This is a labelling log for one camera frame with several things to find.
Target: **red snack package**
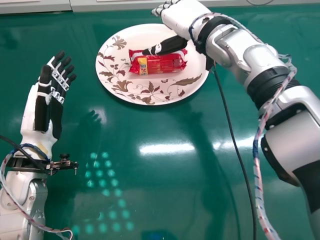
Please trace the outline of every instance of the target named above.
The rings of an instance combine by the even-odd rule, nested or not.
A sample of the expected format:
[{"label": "red snack package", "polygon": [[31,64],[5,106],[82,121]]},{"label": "red snack package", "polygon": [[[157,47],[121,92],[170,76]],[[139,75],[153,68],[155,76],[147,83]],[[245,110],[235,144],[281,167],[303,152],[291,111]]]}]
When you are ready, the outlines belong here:
[{"label": "red snack package", "polygon": [[161,56],[142,55],[142,51],[129,49],[132,65],[129,72],[139,75],[174,73],[182,71],[187,65],[185,49]]}]

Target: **white plate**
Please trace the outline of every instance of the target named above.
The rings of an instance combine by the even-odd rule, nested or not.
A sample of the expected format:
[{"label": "white plate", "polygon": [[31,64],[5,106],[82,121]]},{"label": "white plate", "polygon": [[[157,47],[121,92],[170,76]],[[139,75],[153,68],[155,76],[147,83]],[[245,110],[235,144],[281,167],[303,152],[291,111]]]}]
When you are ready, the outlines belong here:
[{"label": "white plate", "polygon": [[95,69],[113,95],[140,105],[170,104],[193,94],[205,82],[206,58],[188,42],[186,68],[175,73],[138,75],[129,72],[129,49],[144,50],[176,35],[163,24],[142,24],[119,31],[100,48]]}]

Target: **brown leaf pattern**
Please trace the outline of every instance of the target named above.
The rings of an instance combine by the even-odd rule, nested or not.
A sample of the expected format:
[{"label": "brown leaf pattern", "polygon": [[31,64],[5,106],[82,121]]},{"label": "brown leaf pattern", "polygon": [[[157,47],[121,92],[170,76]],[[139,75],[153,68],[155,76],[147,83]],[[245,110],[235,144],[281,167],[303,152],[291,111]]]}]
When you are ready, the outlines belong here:
[{"label": "brown leaf pattern", "polygon": [[101,71],[101,72],[99,72],[99,74],[103,75],[103,76],[107,76],[107,77],[113,76],[113,73],[109,72],[109,71]]},{"label": "brown leaf pattern", "polygon": [[118,35],[114,36],[112,39],[115,41],[112,45],[117,46],[118,50],[123,49],[127,45],[127,42]]},{"label": "brown leaf pattern", "polygon": [[194,82],[198,81],[198,80],[201,78],[201,76],[202,76],[202,74],[200,74],[200,75],[197,76],[197,77],[182,79],[182,80],[180,80],[180,81],[177,81],[177,82],[174,83],[174,84],[171,84],[171,86],[174,86],[174,85],[186,86],[186,85],[189,85],[189,84],[193,84]]},{"label": "brown leaf pattern", "polygon": [[142,102],[148,104],[148,105],[154,105],[155,102],[151,102],[151,96],[148,96],[148,97],[144,97],[141,99]]},{"label": "brown leaf pattern", "polygon": [[116,74],[121,74],[121,75],[125,76],[126,75],[126,71],[125,70],[119,70],[119,71],[116,72]]},{"label": "brown leaf pattern", "polygon": [[185,94],[185,91],[182,89],[182,91],[179,93],[179,97],[182,97]]},{"label": "brown leaf pattern", "polygon": [[114,56],[103,56],[102,55],[102,57],[103,57],[103,59],[109,59],[109,60],[111,60],[112,62],[114,62],[115,61],[115,57]]},{"label": "brown leaf pattern", "polygon": [[148,89],[149,89],[150,93],[152,93],[154,91],[154,85],[150,81],[149,81],[149,88]]},{"label": "brown leaf pattern", "polygon": [[145,90],[142,90],[141,91],[141,93],[143,94],[143,93],[145,93],[145,94],[149,94],[150,93],[150,91],[148,90],[148,89],[145,89]]},{"label": "brown leaf pattern", "polygon": [[106,67],[102,62],[98,61],[101,66]]},{"label": "brown leaf pattern", "polygon": [[112,88],[114,91],[122,91],[122,92],[128,92],[128,84],[132,84],[132,81],[117,81],[117,85],[113,85],[114,88]]},{"label": "brown leaf pattern", "polygon": [[[112,46],[109,45],[109,47],[117,47],[117,50],[124,49],[127,45],[127,42],[121,38],[120,36],[116,35],[112,37],[112,40],[114,43]],[[104,71],[99,72],[99,75],[106,76],[106,80],[103,80],[106,84],[112,84],[112,90],[115,94],[118,94],[120,96],[123,96],[127,98],[128,100],[132,101],[140,101],[145,103],[146,105],[154,105],[156,102],[162,101],[167,102],[170,100],[174,100],[177,97],[182,98],[186,92],[185,89],[182,89],[183,86],[192,85],[196,81],[198,81],[202,74],[200,74],[197,77],[191,77],[191,78],[185,78],[178,81],[175,81],[172,78],[161,80],[160,82],[165,84],[167,89],[164,89],[164,85],[154,85],[151,81],[148,82],[148,85],[141,85],[139,86],[139,89],[141,89],[140,93],[136,91],[132,91],[132,87],[128,89],[128,85],[132,84],[132,81],[123,80],[123,77],[126,76],[126,69],[128,65],[128,60],[125,58],[118,59],[118,62],[116,61],[116,57],[112,55],[104,56],[103,53],[98,52],[98,57],[101,57],[103,60],[110,60],[101,62],[98,60],[98,63],[104,67]],[[173,91],[174,88],[170,88],[171,86],[182,86],[182,87],[176,87],[177,89]]]}]

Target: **black cable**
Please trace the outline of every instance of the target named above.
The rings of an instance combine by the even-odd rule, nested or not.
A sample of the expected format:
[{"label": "black cable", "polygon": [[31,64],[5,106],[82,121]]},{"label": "black cable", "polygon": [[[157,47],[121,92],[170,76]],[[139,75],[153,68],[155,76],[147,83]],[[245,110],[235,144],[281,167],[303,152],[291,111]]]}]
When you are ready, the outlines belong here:
[{"label": "black cable", "polygon": [[248,175],[247,175],[244,162],[242,161],[242,158],[241,158],[241,155],[239,153],[239,149],[238,149],[238,146],[237,146],[237,143],[236,143],[236,139],[235,139],[234,131],[233,131],[231,120],[230,120],[230,115],[229,115],[229,111],[228,111],[228,106],[227,106],[225,94],[224,94],[224,91],[222,89],[220,78],[218,76],[216,67],[214,67],[214,71],[212,71],[212,70],[210,70],[210,71],[214,74],[216,83],[217,83],[217,85],[219,87],[219,91],[220,91],[220,95],[221,95],[221,98],[222,98],[226,119],[227,119],[228,125],[229,125],[230,135],[231,135],[231,138],[232,138],[232,141],[233,141],[233,145],[234,145],[234,148],[235,148],[236,155],[237,155],[237,157],[239,159],[239,162],[240,162],[240,165],[241,165],[241,168],[242,168],[242,172],[243,172],[246,188],[247,188],[248,195],[249,195],[251,212],[252,212],[253,240],[256,240],[257,239],[256,208],[255,208],[254,200],[253,200],[253,197],[252,197],[252,192],[251,192],[251,187],[250,187]]},{"label": "black cable", "polygon": [[14,143],[9,138],[0,135],[0,139],[6,141],[7,143],[11,144],[15,149],[18,149],[23,155],[25,155],[38,169],[40,169],[43,173],[48,174],[46,169],[38,163],[32,156],[30,156],[25,150],[22,149],[18,144]]}]

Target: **blue cable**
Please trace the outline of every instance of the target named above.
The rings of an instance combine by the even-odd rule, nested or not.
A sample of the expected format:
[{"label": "blue cable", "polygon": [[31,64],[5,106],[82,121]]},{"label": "blue cable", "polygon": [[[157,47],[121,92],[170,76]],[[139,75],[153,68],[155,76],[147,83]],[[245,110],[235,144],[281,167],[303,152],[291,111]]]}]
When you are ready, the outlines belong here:
[{"label": "blue cable", "polygon": [[[24,144],[21,144],[20,147],[21,148],[25,148],[25,147],[32,148],[36,151],[37,154],[39,154],[41,157],[43,157],[48,163],[50,162],[50,159],[48,158],[48,156],[40,148],[38,148],[35,145],[32,145],[30,143],[24,143]],[[13,155],[17,151],[18,151],[17,149],[13,149],[10,153]]]}]

